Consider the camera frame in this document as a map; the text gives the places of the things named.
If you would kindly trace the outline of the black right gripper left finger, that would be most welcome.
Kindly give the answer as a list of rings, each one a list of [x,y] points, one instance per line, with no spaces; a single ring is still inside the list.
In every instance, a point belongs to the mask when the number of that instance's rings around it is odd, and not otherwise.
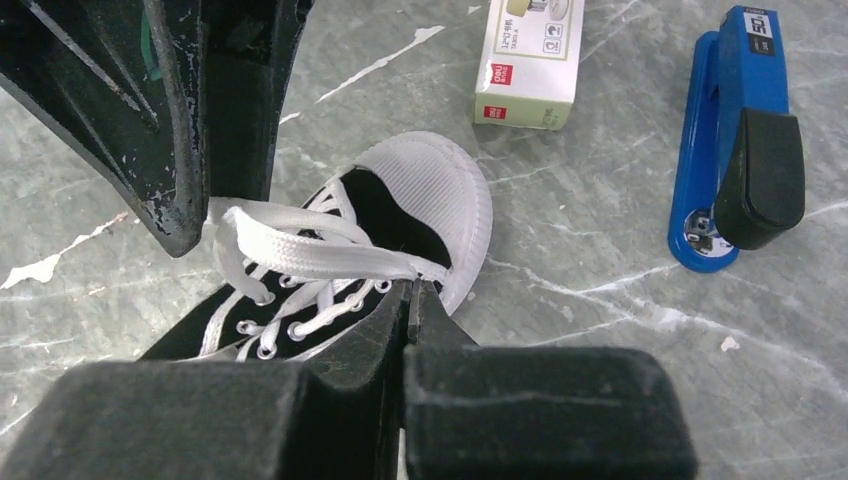
[[[393,479],[411,286],[297,361],[99,362],[61,376],[5,479]]]

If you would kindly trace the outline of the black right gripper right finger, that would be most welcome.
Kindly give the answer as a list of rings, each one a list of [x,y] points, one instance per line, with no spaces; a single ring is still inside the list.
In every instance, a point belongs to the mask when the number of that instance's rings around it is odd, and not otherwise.
[[[413,285],[404,352],[412,479],[693,479],[673,383],[622,347],[483,347]]]

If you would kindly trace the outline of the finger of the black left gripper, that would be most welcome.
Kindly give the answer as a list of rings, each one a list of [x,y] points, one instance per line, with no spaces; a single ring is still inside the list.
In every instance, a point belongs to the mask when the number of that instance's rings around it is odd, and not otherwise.
[[[273,149],[310,1],[168,1],[172,36],[200,35],[206,194],[266,200]]]
[[[116,189],[171,256],[208,186],[198,1],[5,1],[1,86]]]

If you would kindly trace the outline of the white shoelace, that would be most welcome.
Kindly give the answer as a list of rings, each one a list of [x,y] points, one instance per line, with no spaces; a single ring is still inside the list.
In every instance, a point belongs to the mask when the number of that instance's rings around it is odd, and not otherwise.
[[[306,207],[213,198],[215,261],[234,295],[205,327],[201,360],[301,360],[364,319],[406,280],[444,285],[449,268],[373,244],[340,182]]]

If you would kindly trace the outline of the black white canvas sneaker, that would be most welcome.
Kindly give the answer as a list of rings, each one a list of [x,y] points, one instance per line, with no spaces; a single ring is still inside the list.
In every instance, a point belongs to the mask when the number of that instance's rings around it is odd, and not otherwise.
[[[402,133],[363,152],[296,208],[306,207],[332,181],[344,188],[357,224],[374,245],[449,268],[444,285],[423,281],[434,285],[446,312],[455,312],[477,279],[492,232],[492,198],[476,161],[442,135]],[[225,280],[150,347],[145,358],[201,360],[197,354],[205,327],[233,295]]]

